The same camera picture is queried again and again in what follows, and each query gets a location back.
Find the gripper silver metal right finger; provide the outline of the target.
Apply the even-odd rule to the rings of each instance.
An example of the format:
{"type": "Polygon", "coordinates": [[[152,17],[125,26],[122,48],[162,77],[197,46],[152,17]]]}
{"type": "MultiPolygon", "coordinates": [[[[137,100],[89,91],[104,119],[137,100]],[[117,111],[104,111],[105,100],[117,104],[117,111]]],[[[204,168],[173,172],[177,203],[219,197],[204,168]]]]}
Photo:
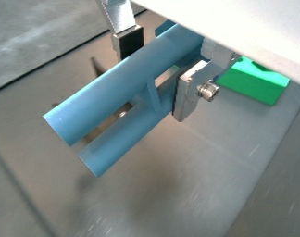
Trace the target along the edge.
{"type": "Polygon", "coordinates": [[[174,103],[174,119],[183,122],[197,108],[199,101],[212,101],[220,92],[216,81],[241,58],[233,50],[209,38],[203,42],[200,59],[181,74],[174,103]]]}

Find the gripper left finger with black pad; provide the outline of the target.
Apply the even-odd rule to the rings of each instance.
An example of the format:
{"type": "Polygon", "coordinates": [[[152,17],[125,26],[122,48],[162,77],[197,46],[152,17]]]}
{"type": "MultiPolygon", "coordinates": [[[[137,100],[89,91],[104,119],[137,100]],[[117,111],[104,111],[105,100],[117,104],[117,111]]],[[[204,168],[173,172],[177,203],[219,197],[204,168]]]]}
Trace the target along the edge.
{"type": "Polygon", "coordinates": [[[122,61],[144,47],[144,27],[137,24],[129,0],[96,0],[112,33],[113,49],[122,61]]]}

